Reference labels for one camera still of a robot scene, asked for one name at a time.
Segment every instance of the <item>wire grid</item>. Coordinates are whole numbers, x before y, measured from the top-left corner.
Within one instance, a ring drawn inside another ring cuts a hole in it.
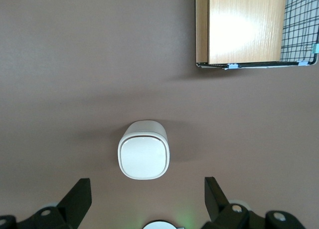
[[[319,0],[286,0],[281,62],[314,62],[318,43]]]

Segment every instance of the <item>white circular object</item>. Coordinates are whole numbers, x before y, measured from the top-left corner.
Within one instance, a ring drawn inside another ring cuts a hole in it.
[[[129,178],[150,180],[162,176],[169,165],[169,147],[164,127],[155,121],[133,123],[120,140],[119,165]]]
[[[176,227],[167,222],[153,222],[147,224],[143,229],[176,229]]]

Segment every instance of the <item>wooden board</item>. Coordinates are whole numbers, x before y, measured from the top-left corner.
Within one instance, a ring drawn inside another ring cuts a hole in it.
[[[208,63],[278,61],[286,0],[209,0]]]
[[[208,62],[208,0],[195,0],[196,62]]]

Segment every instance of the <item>wooden cabinet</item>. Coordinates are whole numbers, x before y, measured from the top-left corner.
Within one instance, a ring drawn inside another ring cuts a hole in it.
[[[196,0],[196,62],[278,61],[286,0]]]

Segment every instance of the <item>screw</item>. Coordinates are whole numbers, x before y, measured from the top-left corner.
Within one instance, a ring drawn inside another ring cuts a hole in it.
[[[285,216],[281,213],[274,213],[274,217],[281,222],[284,222],[286,220]]]
[[[6,219],[1,219],[0,220],[0,226],[4,225],[6,223]]]
[[[241,207],[239,205],[233,205],[232,206],[232,210],[234,212],[237,212],[237,213],[241,213],[242,212],[242,209],[241,209]]]
[[[47,216],[51,213],[50,210],[44,210],[43,212],[41,212],[41,216]]]

